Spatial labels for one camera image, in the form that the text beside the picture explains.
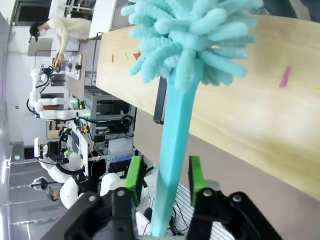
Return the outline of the green-padded right gripper right finger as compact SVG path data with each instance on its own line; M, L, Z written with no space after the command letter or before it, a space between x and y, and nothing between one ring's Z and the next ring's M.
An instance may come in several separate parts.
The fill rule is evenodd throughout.
M226 196L217 181L204 178L199 156L189 157L189 188L193 217L190 240L209 240L213 223L220 223L236 240L281 240L275 228L241 191Z

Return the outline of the green-padded right gripper left finger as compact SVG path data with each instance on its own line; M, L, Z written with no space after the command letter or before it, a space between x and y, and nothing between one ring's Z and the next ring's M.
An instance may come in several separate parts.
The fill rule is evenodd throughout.
M87 191L75 203L78 216L69 221L65 240L91 240L103 228L110 228L111 240L135 240L133 209L140 203L143 187L143 157L130 162L124 186L109 190L104 196Z

